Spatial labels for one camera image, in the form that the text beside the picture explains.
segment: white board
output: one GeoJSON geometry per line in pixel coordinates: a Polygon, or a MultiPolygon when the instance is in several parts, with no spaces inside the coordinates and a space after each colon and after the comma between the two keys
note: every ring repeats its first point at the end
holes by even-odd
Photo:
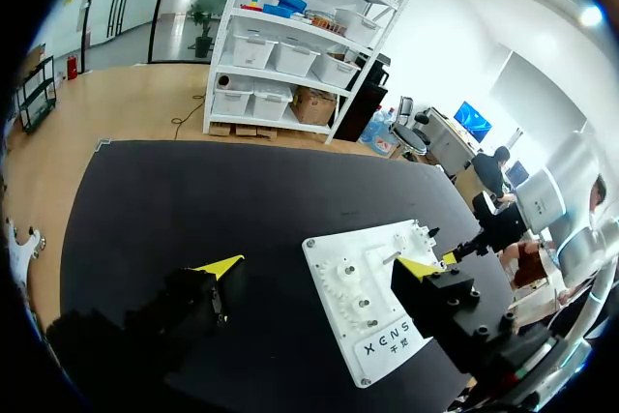
{"type": "Polygon", "coordinates": [[[402,257],[441,267],[427,227],[402,221],[308,238],[303,251],[348,370],[366,388],[397,369],[423,339],[391,290],[393,260],[402,257]]]}

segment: person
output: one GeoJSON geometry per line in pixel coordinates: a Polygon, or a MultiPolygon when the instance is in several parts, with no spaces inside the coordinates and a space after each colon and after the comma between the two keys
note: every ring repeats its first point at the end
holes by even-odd
{"type": "MultiPolygon", "coordinates": [[[[591,215],[605,199],[606,185],[602,176],[598,176],[589,194],[589,212],[591,215]]],[[[546,244],[550,249],[556,250],[554,243],[547,242],[546,244]]],[[[521,241],[511,244],[503,250],[500,261],[510,278],[513,290],[520,289],[536,280],[546,278],[547,272],[545,268],[550,266],[551,263],[549,257],[546,257],[545,251],[542,250],[540,241],[521,241]]],[[[571,294],[573,292],[561,295],[560,300],[567,301],[571,294]]]]}
{"type": "Polygon", "coordinates": [[[516,202],[514,194],[503,192],[503,172],[501,168],[505,166],[509,159],[510,151],[507,147],[501,146],[496,149],[492,157],[486,154],[478,154],[472,160],[473,168],[482,184],[501,203],[516,202]]]}

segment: wooden floor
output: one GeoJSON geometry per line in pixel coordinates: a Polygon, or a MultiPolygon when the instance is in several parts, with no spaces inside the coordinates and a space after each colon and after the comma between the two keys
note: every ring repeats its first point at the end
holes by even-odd
{"type": "MultiPolygon", "coordinates": [[[[32,262],[32,304],[47,327],[60,314],[60,258],[75,193],[100,138],[171,140],[174,117],[185,118],[199,104],[209,67],[149,65],[83,74],[58,90],[58,105],[30,136],[15,128],[6,161],[5,213],[15,220],[19,241],[32,224],[47,245],[32,262]]],[[[366,146],[325,135],[279,131],[275,141],[202,133],[203,109],[179,131],[179,140],[216,140],[374,155],[366,146]]]]}

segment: black mat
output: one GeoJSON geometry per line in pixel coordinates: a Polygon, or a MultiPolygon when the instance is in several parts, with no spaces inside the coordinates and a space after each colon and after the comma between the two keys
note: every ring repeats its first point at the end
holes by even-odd
{"type": "MultiPolygon", "coordinates": [[[[170,271],[242,253],[246,305],[170,385],[240,411],[444,411],[468,376],[434,341],[370,388],[354,386],[301,250],[310,236],[412,218],[441,228],[437,253],[478,229],[431,166],[255,145],[113,142],[94,154],[75,198],[62,312],[96,308],[121,324],[170,271]]],[[[482,293],[505,288],[493,254],[462,268],[482,293]]],[[[505,306],[510,299],[505,289],[505,306]]]]}

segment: glass door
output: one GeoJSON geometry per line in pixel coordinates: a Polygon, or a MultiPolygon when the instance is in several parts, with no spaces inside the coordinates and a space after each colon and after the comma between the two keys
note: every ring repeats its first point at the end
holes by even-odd
{"type": "Polygon", "coordinates": [[[92,0],[86,25],[86,70],[147,63],[157,0],[92,0]]]}
{"type": "Polygon", "coordinates": [[[153,61],[210,63],[226,0],[162,0],[153,61]]]}

